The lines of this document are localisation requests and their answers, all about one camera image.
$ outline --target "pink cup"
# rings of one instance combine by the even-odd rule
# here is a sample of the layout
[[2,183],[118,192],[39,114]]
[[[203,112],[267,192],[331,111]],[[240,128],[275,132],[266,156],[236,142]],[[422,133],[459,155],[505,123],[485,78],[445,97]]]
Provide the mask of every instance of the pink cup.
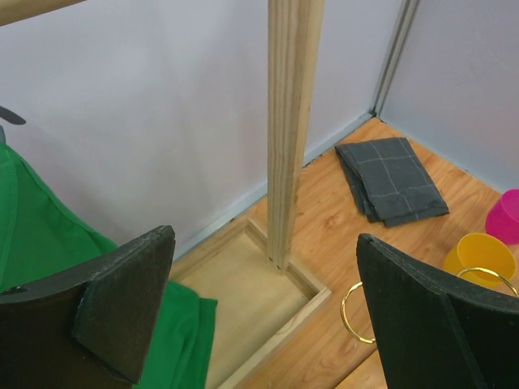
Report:
[[488,212],[485,231],[505,245],[519,243],[519,189],[504,192]]

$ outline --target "gray cloth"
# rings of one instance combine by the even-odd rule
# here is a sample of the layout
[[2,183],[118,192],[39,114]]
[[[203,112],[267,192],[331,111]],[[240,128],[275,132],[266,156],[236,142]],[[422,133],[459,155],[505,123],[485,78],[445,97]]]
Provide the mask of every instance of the gray cloth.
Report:
[[431,177],[406,138],[335,147],[358,210],[387,227],[448,213]]

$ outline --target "gold ring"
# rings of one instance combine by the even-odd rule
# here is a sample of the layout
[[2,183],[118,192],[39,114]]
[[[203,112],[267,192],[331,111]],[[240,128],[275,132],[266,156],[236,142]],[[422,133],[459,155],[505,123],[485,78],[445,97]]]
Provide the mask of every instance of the gold ring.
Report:
[[356,339],[356,340],[360,340],[361,342],[363,343],[368,343],[368,344],[374,344],[376,342],[375,338],[372,338],[372,339],[366,339],[366,338],[363,338],[362,336],[360,336],[357,332],[355,332],[355,330],[351,327],[351,324],[350,322],[348,321],[348,317],[346,316],[346,302],[348,301],[348,298],[350,298],[350,294],[356,289],[358,288],[359,286],[362,286],[362,281],[355,284],[354,286],[352,286],[350,288],[350,290],[348,292],[346,292],[344,294],[344,297],[342,298],[342,303],[341,303],[341,317],[342,317],[342,322],[344,323],[344,327],[346,327],[346,330],[348,330],[348,332]]
[[497,277],[500,280],[503,281],[503,283],[508,286],[508,288],[512,291],[512,293],[519,297],[519,293],[517,292],[517,289],[513,287],[513,285],[508,281],[506,278],[504,278],[501,274],[496,273],[493,270],[486,269],[485,267],[466,267],[465,269],[461,269],[456,276],[460,277],[463,276],[465,273],[468,273],[469,271],[482,271],[483,273],[490,274],[491,276]]

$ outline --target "green cloth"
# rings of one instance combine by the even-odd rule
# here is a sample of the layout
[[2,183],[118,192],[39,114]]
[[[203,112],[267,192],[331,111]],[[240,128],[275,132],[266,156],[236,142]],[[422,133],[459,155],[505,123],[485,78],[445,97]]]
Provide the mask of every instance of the green cloth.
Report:
[[[0,143],[0,291],[117,246],[88,227],[29,164]],[[139,389],[204,388],[217,302],[169,282]]]

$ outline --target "yellow cup rim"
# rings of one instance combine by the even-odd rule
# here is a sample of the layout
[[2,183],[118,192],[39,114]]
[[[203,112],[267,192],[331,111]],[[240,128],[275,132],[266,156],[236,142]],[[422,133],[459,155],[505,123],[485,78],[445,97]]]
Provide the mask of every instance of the yellow cup rim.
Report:
[[[512,275],[510,276],[510,279],[512,279],[516,275],[516,271],[517,271],[517,260],[516,260],[515,255],[510,250],[510,248],[508,246],[506,246],[501,240],[499,240],[497,237],[493,237],[492,235],[490,235],[488,233],[467,233],[464,237],[462,237],[460,239],[460,241],[456,245],[456,254],[457,254],[458,260],[460,261],[461,265],[463,267],[467,267],[466,263],[463,262],[463,259],[460,256],[461,244],[463,243],[463,241],[465,239],[469,239],[469,238],[475,237],[475,236],[480,236],[480,237],[484,237],[485,239],[489,239],[490,241],[493,241],[494,243],[501,245],[505,249],[505,251],[508,253],[508,258],[511,260],[511,263],[513,266]],[[485,280],[482,277],[479,277],[476,273],[474,273],[473,276],[478,277],[480,280],[484,280],[486,282],[492,282],[492,281]]]

